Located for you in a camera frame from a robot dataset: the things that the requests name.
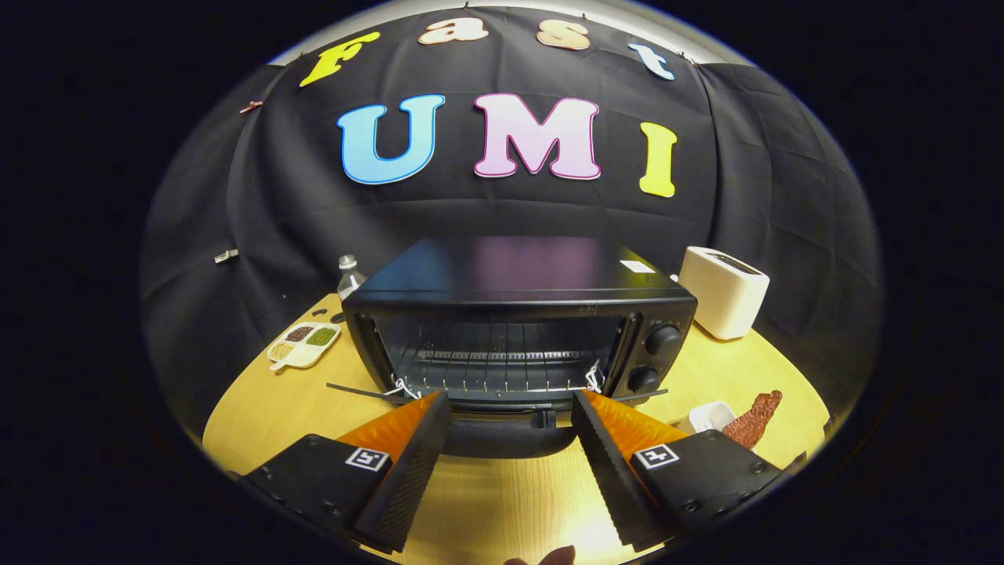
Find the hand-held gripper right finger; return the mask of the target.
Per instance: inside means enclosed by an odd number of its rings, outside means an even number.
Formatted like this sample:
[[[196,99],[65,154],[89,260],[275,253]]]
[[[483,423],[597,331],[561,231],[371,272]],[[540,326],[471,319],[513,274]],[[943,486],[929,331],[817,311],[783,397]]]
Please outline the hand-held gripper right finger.
[[[620,542],[637,550],[693,544],[785,482],[723,432],[678,432],[591,390],[573,393],[571,421]]]

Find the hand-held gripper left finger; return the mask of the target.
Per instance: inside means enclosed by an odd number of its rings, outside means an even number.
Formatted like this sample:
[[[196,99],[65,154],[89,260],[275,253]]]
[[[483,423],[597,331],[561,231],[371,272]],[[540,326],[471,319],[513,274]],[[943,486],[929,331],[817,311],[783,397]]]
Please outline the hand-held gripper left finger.
[[[306,434],[243,485],[326,538],[401,552],[451,422],[431,393],[337,439]]]

